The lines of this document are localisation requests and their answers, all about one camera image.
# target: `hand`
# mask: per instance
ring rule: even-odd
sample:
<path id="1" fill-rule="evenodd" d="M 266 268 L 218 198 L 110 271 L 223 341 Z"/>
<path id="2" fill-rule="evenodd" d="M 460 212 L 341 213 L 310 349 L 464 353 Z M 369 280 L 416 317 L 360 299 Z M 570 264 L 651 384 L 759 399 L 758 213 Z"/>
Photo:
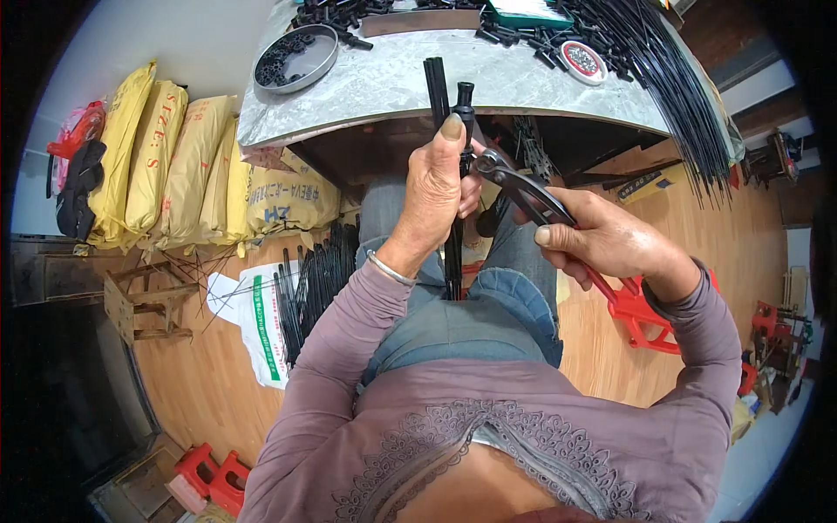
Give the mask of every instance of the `hand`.
<path id="1" fill-rule="evenodd" d="M 700 282 L 689 256 L 657 229 L 589 191 L 547 187 L 578 222 L 578 228 L 539 227 L 535 242 L 543 257 L 589 290 L 592 282 L 581 260 L 602 274 L 618 278 L 643 275 L 663 301 L 688 296 Z M 515 221 L 528 221 L 517 209 Z"/>
<path id="2" fill-rule="evenodd" d="M 471 143 L 477 153 L 485 149 Z M 390 269 L 414 277 L 430 253 L 448 238 L 454 218 L 476 210 L 482 177 L 470 174 L 460 180 L 463 149 L 465 125 L 453 113 L 429 144 L 410 155 L 404 209 L 392 236 L 377 253 Z"/>

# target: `lace embroidery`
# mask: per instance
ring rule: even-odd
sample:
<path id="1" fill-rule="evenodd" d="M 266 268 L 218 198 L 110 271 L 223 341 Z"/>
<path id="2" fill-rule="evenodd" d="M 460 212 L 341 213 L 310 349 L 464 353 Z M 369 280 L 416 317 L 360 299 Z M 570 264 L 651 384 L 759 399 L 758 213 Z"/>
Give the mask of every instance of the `lace embroidery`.
<path id="1" fill-rule="evenodd" d="M 635 483 L 619 483 L 619 473 L 607 466 L 610 452 L 594 450 L 586 430 L 573 430 L 557 414 L 527 413 L 515 401 L 464 399 L 429 406 L 425 414 L 410 413 L 399 427 L 384 434 L 380 454 L 363 457 L 366 468 L 352 479 L 353 488 L 332 495 L 338 523 L 374 519 L 398 488 L 458 444 L 453 457 L 395 500 L 383 519 L 394 521 L 426 485 L 459 463 L 474 431 L 483 427 L 493 429 L 496 446 L 563 504 L 603 519 L 650 519 L 649 512 L 633 507 Z"/>

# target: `marble table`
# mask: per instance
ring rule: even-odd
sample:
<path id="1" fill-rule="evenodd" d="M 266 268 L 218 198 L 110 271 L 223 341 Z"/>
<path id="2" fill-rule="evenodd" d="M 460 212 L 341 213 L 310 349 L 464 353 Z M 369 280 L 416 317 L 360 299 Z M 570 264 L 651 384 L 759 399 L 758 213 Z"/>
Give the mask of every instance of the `marble table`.
<path id="1" fill-rule="evenodd" d="M 274 5 L 259 50 L 285 32 L 295 10 L 291 0 Z M 242 153 L 358 124 L 429 115 L 423 60 L 430 56 L 444 58 L 451 104 L 456 100 L 456 82 L 475 84 L 473 106 L 478 114 L 576 116 L 668 135 L 651 94 L 638 82 L 611 74 L 600 86 L 582 84 L 560 69 L 549 69 L 525 44 L 504 48 L 476 38 L 472 30 L 365 39 L 375 44 L 373 50 L 341 44 L 331 71 L 293 94 L 274 95 L 254 85 L 251 77 L 237 135 Z"/>

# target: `silver bangle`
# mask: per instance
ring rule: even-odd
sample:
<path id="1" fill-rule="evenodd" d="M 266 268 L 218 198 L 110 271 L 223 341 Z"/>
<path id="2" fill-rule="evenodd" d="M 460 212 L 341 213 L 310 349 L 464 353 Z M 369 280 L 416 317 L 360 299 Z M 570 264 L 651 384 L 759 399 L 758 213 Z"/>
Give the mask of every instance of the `silver bangle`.
<path id="1" fill-rule="evenodd" d="M 384 265 L 383 262 L 377 258 L 377 256 L 375 255 L 375 251 L 373 250 L 367 251 L 367 259 L 374 263 L 381 271 L 383 271 L 384 274 L 399 282 L 400 284 L 410 285 L 412 287 L 413 285 L 416 285 L 419 282 L 417 279 L 410 279 L 406 276 L 402 276 L 399 273 L 387 267 L 386 265 Z"/>

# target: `woven plastic bag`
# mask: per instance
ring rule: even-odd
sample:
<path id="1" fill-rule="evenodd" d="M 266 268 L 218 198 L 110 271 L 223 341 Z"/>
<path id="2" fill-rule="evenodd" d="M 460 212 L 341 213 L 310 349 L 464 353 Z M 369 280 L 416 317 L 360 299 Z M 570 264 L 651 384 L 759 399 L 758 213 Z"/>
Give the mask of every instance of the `woven plastic bag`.
<path id="1" fill-rule="evenodd" d="M 216 96 L 189 104 L 163 192 L 161 248 L 191 238 L 198 226 L 209 168 L 234 99 Z"/>
<path id="2" fill-rule="evenodd" d="M 160 217 L 168 166 L 187 104 L 183 87 L 168 80 L 151 87 L 131 154 L 125 225 L 133 233 L 145 233 Z"/>
<path id="3" fill-rule="evenodd" d="M 212 239 L 214 244 L 232 245 L 253 238 L 253 229 L 247 223 L 247 186 L 252 169 L 253 166 L 241 161 L 239 143 L 233 140 L 227 180 L 226 229 L 223 236 Z"/>
<path id="4" fill-rule="evenodd" d="M 203 194 L 203 207 L 199 221 L 201 238 L 211 239 L 223 236 L 227 227 L 227 185 L 229 181 L 229 158 L 233 152 L 238 119 L 230 118 L 223 132 L 212 168 L 209 170 L 207 189 Z"/>
<path id="5" fill-rule="evenodd" d="M 247 222 L 256 233 L 323 228 L 340 212 L 340 191 L 290 149 L 282 169 L 253 167 Z"/>
<path id="6" fill-rule="evenodd" d="M 110 249 L 120 243 L 125 227 L 131 150 L 156 73 L 156 60 L 131 73 L 116 90 L 108 107 L 101 137 L 107 146 L 101 160 L 105 176 L 87 198 L 90 210 L 96 215 L 87 242 L 99 249 Z"/>

